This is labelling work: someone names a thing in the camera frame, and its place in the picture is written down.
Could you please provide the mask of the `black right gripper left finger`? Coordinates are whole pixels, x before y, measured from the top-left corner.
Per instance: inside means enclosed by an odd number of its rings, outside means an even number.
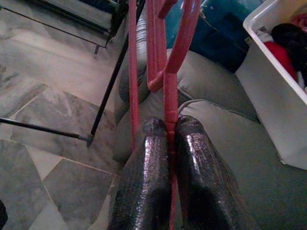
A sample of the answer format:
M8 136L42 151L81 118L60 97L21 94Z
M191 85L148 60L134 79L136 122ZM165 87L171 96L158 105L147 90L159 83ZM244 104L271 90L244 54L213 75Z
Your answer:
M135 138L135 150L119 180L109 230L168 230L171 185L166 126L150 117Z

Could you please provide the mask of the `black metal drying rack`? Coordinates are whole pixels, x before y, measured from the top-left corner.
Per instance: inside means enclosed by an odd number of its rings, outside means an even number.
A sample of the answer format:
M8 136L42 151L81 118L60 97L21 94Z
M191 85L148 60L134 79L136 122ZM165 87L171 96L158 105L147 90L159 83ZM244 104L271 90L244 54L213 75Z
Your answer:
M125 37L124 45L122 46L120 55L119 55L117 62L115 64L111 78L108 82L106 92L105 92L104 97L102 99L102 102L99 106L99 110L98 110L97 115L95 117L94 124L93 124L92 129L90 131L90 134L88 136L82 136L80 134L64 132L64 131L61 131L61 130L51 129L51 128L48 128L48 127L34 125L34 124L30 124L30 123L22 123L22 122L12 120L12 119L8 119L8 118L4 118L4 117L0 117L0 123L12 125L12 126L17 126L17 127L24 127L24 128L33 129L33 130L38 130L38 131L47 132L47 133L51 133L51 134L55 134L55 135L69 137L69 138L75 138L75 139L78 139L78 140L85 141L87 146L89 147L93 142L96 131L98 129L98 125L100 123L103 112L106 108L106 104L107 104L108 99L111 95L111 91L112 91L113 86L115 84L115 81L117 79L120 67L122 66L124 57L125 57L126 52L128 50L128 38L129 38L129 36L127 35Z

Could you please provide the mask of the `black cloth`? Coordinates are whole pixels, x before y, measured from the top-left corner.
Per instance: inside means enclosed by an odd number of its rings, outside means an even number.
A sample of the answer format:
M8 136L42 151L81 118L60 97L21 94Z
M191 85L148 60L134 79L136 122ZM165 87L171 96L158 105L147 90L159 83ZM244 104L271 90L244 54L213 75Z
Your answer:
M282 23L271 31L275 43L284 47L295 71L300 72L307 87L307 32L291 23Z

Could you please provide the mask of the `grey-green leather sofa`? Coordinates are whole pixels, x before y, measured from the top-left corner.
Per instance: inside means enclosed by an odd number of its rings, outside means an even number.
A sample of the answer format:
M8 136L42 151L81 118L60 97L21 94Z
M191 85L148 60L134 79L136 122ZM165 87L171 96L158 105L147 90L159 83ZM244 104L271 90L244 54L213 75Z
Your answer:
M150 117L164 124L163 91L147 89L146 51L139 51L140 125ZM177 74L179 117L203 125L229 165L255 230L307 230L307 170L282 163L240 81L221 65L189 51ZM115 97L114 159L127 163L131 147L128 63L120 71Z

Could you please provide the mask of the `blue suitcase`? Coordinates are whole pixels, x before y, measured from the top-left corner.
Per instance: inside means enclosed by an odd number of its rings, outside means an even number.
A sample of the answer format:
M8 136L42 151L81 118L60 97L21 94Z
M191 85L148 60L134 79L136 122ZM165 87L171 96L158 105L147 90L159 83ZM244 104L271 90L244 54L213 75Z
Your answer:
M251 38L243 21L263 0L201 0L201 10L189 49L236 72Z

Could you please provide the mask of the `pink plastic hanger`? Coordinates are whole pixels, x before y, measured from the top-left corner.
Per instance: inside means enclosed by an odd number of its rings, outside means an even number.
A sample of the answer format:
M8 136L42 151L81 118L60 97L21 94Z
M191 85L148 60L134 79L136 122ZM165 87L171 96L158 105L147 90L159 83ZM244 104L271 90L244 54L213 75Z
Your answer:
M172 6L172 0L147 0L146 6L148 7L148 88L155 92L163 85L162 70L165 68L167 60L165 17L169 10L168 6ZM129 86L132 149L135 149L134 135L139 125L136 24L136 0L129 0Z
M183 11L177 37L163 70L165 124L168 136L169 177L171 184L171 207L169 230L174 230L177 199L177 176L175 127L178 120L177 73L183 64L193 39L200 12L201 0L183 0Z

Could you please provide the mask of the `white storage bin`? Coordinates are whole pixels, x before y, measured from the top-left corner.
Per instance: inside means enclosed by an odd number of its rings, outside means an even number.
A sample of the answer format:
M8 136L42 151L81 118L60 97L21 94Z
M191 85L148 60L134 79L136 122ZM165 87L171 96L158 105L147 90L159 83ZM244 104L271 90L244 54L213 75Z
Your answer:
M266 0L243 22L252 41L236 71L282 163L307 170L307 93L257 36L287 22L307 0Z

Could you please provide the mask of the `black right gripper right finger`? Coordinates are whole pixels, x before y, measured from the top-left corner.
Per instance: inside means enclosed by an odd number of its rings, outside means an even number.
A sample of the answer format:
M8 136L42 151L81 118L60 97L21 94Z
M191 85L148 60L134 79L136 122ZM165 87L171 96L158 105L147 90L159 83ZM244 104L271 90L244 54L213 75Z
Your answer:
M176 127L177 178L184 230L255 230L236 179L203 125L183 115Z

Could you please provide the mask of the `white cloth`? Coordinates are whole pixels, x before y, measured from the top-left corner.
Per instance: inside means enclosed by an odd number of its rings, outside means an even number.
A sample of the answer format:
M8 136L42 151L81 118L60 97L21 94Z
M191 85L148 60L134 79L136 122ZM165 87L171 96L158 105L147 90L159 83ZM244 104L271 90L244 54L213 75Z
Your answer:
M257 32L256 35L259 39L263 42L274 42L273 37L271 36L270 32L263 26Z

